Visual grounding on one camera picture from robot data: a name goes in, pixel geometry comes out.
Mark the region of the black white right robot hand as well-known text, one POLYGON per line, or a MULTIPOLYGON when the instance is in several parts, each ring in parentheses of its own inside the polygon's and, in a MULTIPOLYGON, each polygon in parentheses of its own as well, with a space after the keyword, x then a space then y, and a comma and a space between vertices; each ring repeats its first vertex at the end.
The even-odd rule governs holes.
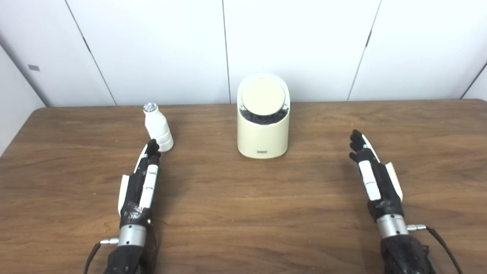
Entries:
POLYGON ((358 165, 374 221, 386 215, 405 215, 403 193, 393 164, 382 163, 372 144, 362 132, 353 130, 350 136, 352 152, 349 157, 358 165))

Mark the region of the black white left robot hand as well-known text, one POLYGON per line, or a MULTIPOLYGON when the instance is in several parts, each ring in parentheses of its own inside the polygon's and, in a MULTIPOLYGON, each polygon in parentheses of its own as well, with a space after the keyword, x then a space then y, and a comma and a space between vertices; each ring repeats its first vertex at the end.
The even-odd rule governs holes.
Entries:
POLYGON ((133 173, 123 175, 117 205, 120 227, 146 227, 150 223, 160 157, 159 145, 152 139, 142 150, 133 173))

